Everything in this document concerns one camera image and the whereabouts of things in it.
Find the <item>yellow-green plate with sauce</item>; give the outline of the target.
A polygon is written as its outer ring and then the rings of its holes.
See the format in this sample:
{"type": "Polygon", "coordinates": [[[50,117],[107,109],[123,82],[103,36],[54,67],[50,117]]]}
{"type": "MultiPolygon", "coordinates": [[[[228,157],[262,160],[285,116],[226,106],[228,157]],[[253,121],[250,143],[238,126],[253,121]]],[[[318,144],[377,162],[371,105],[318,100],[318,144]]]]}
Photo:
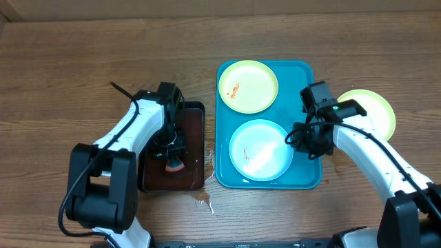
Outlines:
{"type": "Polygon", "coordinates": [[[278,79],[259,61],[237,61],[227,66],[218,80],[218,93],[232,110],[256,114],[266,110],[278,95],[278,79]]]}

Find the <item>green and orange sponge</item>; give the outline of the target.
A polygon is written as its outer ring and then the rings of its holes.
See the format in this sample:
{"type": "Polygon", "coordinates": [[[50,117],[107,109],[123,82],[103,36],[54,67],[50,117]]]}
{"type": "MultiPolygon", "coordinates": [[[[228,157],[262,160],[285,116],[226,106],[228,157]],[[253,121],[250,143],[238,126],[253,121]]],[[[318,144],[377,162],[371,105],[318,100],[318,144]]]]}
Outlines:
{"type": "Polygon", "coordinates": [[[178,172],[185,167],[184,163],[179,157],[170,158],[167,160],[165,165],[165,171],[167,172],[178,172]]]}

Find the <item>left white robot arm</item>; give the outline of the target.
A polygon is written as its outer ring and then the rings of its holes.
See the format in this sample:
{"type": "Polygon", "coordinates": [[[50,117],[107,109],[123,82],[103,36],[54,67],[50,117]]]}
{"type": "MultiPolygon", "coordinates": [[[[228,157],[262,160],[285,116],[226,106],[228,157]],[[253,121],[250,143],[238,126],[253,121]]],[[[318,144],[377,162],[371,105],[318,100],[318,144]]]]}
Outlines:
{"type": "Polygon", "coordinates": [[[59,208],[63,219],[78,222],[84,237],[101,236],[111,247],[149,247],[152,237],[136,218],[138,207],[137,160],[148,149],[165,161],[168,172],[184,168],[180,158],[186,148],[176,113],[183,113],[185,98],[174,85],[157,91],[128,95],[131,105],[116,126],[92,145],[77,144],[70,154],[68,186],[59,208]]]}

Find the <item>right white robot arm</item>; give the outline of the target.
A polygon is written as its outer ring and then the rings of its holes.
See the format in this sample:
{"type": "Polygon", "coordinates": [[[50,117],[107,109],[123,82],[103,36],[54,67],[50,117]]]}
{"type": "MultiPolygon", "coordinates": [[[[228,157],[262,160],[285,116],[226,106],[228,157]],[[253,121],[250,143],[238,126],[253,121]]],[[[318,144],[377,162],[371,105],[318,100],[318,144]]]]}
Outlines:
{"type": "Polygon", "coordinates": [[[439,247],[440,186],[406,162],[375,130],[355,101],[305,105],[285,143],[313,160],[343,151],[380,196],[378,228],[359,227],[333,236],[331,247],[439,247]]]}

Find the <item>light blue plate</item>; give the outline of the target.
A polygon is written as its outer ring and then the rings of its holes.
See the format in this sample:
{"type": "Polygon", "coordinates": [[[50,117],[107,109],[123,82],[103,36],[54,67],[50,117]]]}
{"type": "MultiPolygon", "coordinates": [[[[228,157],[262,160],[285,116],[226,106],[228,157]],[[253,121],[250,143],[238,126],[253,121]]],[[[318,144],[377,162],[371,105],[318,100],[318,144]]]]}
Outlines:
{"type": "Polygon", "coordinates": [[[289,168],[294,151],[285,143],[287,132],[265,119],[243,123],[232,134],[229,157],[245,178],[267,182],[282,176],[289,168]]]}

